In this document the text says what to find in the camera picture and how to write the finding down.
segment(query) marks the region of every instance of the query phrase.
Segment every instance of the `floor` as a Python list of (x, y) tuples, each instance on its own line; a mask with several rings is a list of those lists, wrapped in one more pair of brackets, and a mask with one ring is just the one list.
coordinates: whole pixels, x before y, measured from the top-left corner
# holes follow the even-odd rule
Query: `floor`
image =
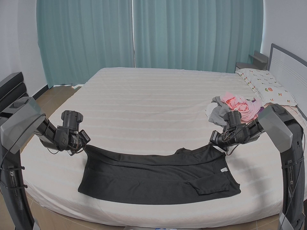
[[(69, 97), (71, 97), (78, 88), (71, 86), (57, 86), (47, 90), (36, 101), (50, 117), (54, 111), (61, 106)], [(28, 202), (31, 212), (37, 218), (41, 230), (122, 230), (124, 227), (107, 226), (103, 224), (88, 222), (84, 220), (67, 217), (59, 213), (50, 211), (37, 203), (30, 195), (28, 195)], [(0, 229), (14, 230), (14, 224), (5, 206), (2, 195), (0, 195)], [(211, 230), (275, 230), (278, 227), (278, 215), (270, 216), (253, 222), (219, 227), (219, 228), (204, 228)]]

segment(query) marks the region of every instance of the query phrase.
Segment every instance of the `teal curtain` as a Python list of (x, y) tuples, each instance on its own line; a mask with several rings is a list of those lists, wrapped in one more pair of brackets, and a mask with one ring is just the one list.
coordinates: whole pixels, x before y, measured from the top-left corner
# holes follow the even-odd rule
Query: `teal curtain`
[(134, 67), (132, 0), (37, 0), (48, 86), (83, 84), (103, 67)]
[(133, 0), (136, 67), (235, 71), (260, 51), (263, 0)]

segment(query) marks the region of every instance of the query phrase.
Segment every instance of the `gray towel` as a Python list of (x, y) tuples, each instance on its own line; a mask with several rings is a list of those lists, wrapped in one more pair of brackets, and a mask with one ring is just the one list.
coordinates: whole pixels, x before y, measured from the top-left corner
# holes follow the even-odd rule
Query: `gray towel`
[(220, 126), (225, 126), (226, 121), (224, 121), (224, 115), (230, 112), (229, 106), (226, 103), (221, 102), (219, 96), (212, 98), (212, 102), (216, 102), (218, 106), (212, 110), (209, 122), (215, 123)]

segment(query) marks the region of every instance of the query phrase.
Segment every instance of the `pillow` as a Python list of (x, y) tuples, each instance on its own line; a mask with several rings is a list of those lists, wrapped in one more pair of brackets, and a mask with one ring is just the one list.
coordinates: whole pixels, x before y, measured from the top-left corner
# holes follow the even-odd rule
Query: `pillow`
[(267, 70), (256, 70), (251, 68), (239, 69), (236, 71), (254, 93), (261, 98), (263, 105), (275, 103), (279, 105), (296, 106), (293, 95), (289, 93), (275, 77)]

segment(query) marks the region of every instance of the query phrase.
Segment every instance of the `mattress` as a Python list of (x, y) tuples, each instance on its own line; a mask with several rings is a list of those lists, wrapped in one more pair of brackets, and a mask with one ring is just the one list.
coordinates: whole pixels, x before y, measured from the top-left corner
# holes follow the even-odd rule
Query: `mattress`
[[(202, 147), (213, 130), (222, 131), (208, 122), (205, 107), (225, 91), (247, 99), (255, 96), (237, 74), (104, 68), (60, 106), (50, 121), (62, 125), (61, 113), (75, 110), (83, 114), (80, 129), (89, 134), (93, 146), (126, 154), (171, 155), (179, 148)], [(288, 110), (306, 129), (295, 109)], [(280, 155), (266, 133), (226, 157), (230, 172), (241, 184), (240, 194), (190, 204), (124, 204), (79, 193), (86, 153), (52, 155), (36, 136), (21, 153), (21, 161), (27, 192), (42, 206), (107, 225), (218, 227), (268, 217), (282, 207)]]

